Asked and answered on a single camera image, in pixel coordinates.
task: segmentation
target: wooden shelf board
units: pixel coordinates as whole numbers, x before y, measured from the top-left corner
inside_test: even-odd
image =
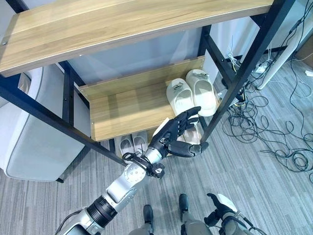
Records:
[[[268,12],[273,0],[67,0],[12,17],[0,44],[0,73]]]
[[[90,102],[91,136],[96,141],[158,127],[166,117],[174,113],[165,82]]]
[[[135,90],[175,78],[185,77],[190,70],[201,69],[204,60],[205,56],[199,56],[194,59],[163,66],[159,69],[81,86],[79,91],[90,101],[103,96]]]
[[[204,56],[119,79],[79,87],[90,104],[91,137],[107,140],[158,127],[173,118],[166,87],[175,78],[184,78],[192,69],[201,69]]]

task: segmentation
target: gray carpet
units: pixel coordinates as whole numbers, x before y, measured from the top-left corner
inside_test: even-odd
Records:
[[[313,79],[304,74],[305,69],[311,69],[302,62],[294,66],[300,80],[313,87]],[[273,80],[293,86],[289,65],[284,65]],[[301,92],[308,93],[302,86],[298,90]],[[290,93],[287,85],[270,82],[260,92],[269,99],[262,112],[272,128],[284,128],[290,119],[299,132],[301,116],[289,105]],[[313,95],[295,100],[306,117],[305,132],[312,132]],[[243,144],[227,137],[221,122],[208,141],[210,147],[201,156],[165,159],[163,179],[151,179],[103,234],[127,235],[142,225],[142,208],[151,204],[155,235],[179,235],[178,196],[183,192],[188,194],[190,212],[197,219],[214,210],[206,194],[222,193],[269,235],[313,234],[313,184],[307,172],[287,171],[273,157],[259,152],[265,149],[260,141]],[[301,145],[298,141],[291,143],[293,147]],[[0,171],[0,233],[52,235],[67,214],[92,203],[121,173],[121,166],[93,150],[71,164],[63,175],[64,184],[14,180]]]

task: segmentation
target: robotic arm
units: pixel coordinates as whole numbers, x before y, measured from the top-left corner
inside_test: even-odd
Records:
[[[137,190],[143,187],[149,176],[161,178],[164,166],[159,162],[169,153],[180,157],[194,157],[203,152],[208,143],[191,145],[177,141],[183,132],[194,126],[198,118],[192,118],[200,107],[189,109],[176,118],[164,122],[152,138],[148,150],[142,156],[128,154],[123,156],[128,164],[118,177],[89,207],[82,210],[57,235],[100,235],[108,223],[129,204]]]
[[[219,230],[220,235],[253,235],[250,230],[255,229],[262,235],[266,235],[264,231],[253,226],[253,224],[237,210],[234,203],[222,194],[214,195],[208,193],[207,196],[211,197],[216,210],[213,211],[208,217],[204,218],[204,222],[208,227],[215,226],[219,220],[222,220],[222,227]],[[246,225],[239,220],[239,217],[251,226],[248,230]]]

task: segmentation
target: shoe rack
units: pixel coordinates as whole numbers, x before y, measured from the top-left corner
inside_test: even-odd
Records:
[[[79,87],[89,101],[91,138],[102,141],[158,127],[174,112],[166,87],[192,69],[202,69],[204,56],[131,76]]]

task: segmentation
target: white slipper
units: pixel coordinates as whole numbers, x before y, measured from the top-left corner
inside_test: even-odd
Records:
[[[217,109],[216,98],[209,75],[202,70],[190,70],[186,75],[186,82],[191,87],[195,106],[201,106],[199,115],[212,116]]]
[[[185,130],[183,137],[186,143],[190,144],[200,144],[201,134],[199,131],[198,124],[195,124],[194,127]]]
[[[140,131],[132,134],[135,152],[143,154],[148,149],[148,134],[146,131]]]
[[[125,153],[134,153],[133,139],[131,135],[120,136],[115,138],[115,149],[120,157]]]
[[[170,82],[166,89],[166,96],[175,116],[195,106],[191,89],[185,80],[181,78],[174,79]]]

